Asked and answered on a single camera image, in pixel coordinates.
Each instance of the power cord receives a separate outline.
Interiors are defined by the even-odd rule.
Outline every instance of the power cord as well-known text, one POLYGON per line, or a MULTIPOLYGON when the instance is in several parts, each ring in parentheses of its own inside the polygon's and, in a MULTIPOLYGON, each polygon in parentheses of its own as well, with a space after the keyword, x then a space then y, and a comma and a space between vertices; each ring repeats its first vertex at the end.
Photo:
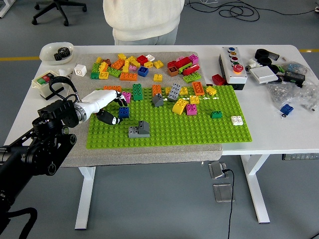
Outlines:
POLYGON ((194 9, 195 11, 199 11, 199 12, 205 12, 205 13, 212 13, 212 12, 216 12, 219 10, 218 14, 222 17, 233 17, 236 18, 238 20, 241 21, 258 21, 260 18, 260 14, 258 12, 258 10, 266 10, 266 11, 273 11, 275 13, 278 13, 280 15, 301 15, 301 14, 307 14, 310 12, 313 12, 315 10, 311 10, 311 11, 307 11, 307 12, 302 12, 302 13, 281 13, 272 9, 266 9, 266 8, 259 8, 259 7, 254 7, 248 3, 245 3, 241 0, 237 0, 237 1, 231 1, 231 2, 227 2, 224 3, 220 6, 208 6, 206 4, 204 4, 202 1, 201 2, 190 2, 190 0, 188 0, 188 3, 185 5, 189 5, 190 8, 194 9), (194 8, 194 5, 203 5, 207 8, 210 8, 212 10, 200 10, 197 8, 194 8), (253 17, 255 16, 255 19, 245 19, 246 17, 253 17))
POLYGON ((232 192, 231 192, 231 203, 230 203, 230 214, 229 214, 228 237, 227 237, 227 239, 229 239, 229 235, 230 235, 230 220, 231 220, 231 214, 233 212, 234 182, 235 182, 235 175, 234 175, 233 170, 231 170, 231 169, 223 169, 222 170, 223 173, 228 172, 228 171, 231 171, 232 174, 233 174, 233 186, 232 186, 232 192))

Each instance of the green baseplate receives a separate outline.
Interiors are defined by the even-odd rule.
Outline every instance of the green baseplate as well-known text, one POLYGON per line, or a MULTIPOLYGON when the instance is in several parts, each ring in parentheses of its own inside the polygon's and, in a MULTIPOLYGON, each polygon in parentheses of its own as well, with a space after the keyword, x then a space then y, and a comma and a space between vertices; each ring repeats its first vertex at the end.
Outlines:
MULTIPOLYGON (((167 101, 165 88, 162 88, 164 106, 155 108, 152 104, 152 89, 143 88, 144 99, 129 103, 130 118, 118 125, 107 125, 95 115, 90 118, 87 138, 88 149, 126 148, 148 146, 172 146, 209 143, 251 142, 252 138, 240 109, 232 86, 214 86, 217 94, 199 96, 197 115, 187 116, 172 112, 175 102, 167 101), (213 111, 222 111, 222 118, 212 119, 213 111), (243 125, 234 126, 231 116, 241 116, 243 125), (129 127, 138 126, 140 120, 150 124, 149 138, 129 138, 129 127)), ((188 96, 179 96, 189 101, 194 95, 192 87, 187 87, 188 96)), ((105 108, 118 117, 119 105, 115 102, 105 108)))

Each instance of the orange lego brick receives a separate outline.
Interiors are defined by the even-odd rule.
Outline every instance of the orange lego brick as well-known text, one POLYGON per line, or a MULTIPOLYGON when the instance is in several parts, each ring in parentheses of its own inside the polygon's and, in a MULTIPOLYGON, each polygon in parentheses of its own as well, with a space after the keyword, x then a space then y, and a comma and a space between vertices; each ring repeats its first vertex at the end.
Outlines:
POLYGON ((193 84, 193 88, 195 91, 195 95, 197 95, 197 96, 205 95, 205 91, 204 91, 203 86, 202 86, 200 81, 194 81, 194 82, 192 82, 192 84, 193 84))
POLYGON ((152 93, 153 93, 153 96, 157 95, 158 93, 161 94, 160 85, 153 85, 152 86, 152 93))
POLYGON ((120 75, 121 81, 137 81, 138 75, 136 73, 124 73, 122 72, 120 75))
POLYGON ((103 90, 115 90, 118 92, 122 92, 122 87, 121 86, 104 86, 103 90))
POLYGON ((117 60, 116 62, 114 62, 111 67, 114 68, 114 69, 117 69, 117 70, 120 70, 125 64, 125 61, 124 60, 117 60))

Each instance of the white lego brick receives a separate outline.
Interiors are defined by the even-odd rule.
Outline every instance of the white lego brick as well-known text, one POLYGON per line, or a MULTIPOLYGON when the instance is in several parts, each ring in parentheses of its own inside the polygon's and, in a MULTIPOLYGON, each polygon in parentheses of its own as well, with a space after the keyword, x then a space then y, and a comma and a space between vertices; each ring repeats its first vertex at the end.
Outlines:
POLYGON ((147 58, 149 61, 154 61, 154 60, 155 60, 155 57, 152 56, 152 55, 147 55, 146 58, 147 58))
POLYGON ((241 116, 232 116, 231 117, 231 122, 233 125, 243 125, 243 120, 241 119, 241 116))
POLYGON ((86 66, 78 64, 74 68, 74 72, 75 72, 75 75, 77 76, 85 76, 85 74, 87 73, 86 66))

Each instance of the black gear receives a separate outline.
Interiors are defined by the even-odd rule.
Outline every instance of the black gear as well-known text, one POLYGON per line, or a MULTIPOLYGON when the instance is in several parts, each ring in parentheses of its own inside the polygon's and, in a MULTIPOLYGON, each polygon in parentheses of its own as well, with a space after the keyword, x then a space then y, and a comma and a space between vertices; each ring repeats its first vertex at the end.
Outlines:
POLYGON ((54 59, 55 59, 56 61, 62 60, 61 54, 60 54, 60 53, 55 53, 55 54, 54 54, 54 59))
POLYGON ((63 58, 68 57, 68 56, 71 55, 70 50, 67 47, 59 48, 58 49, 58 53, 60 53, 63 58))

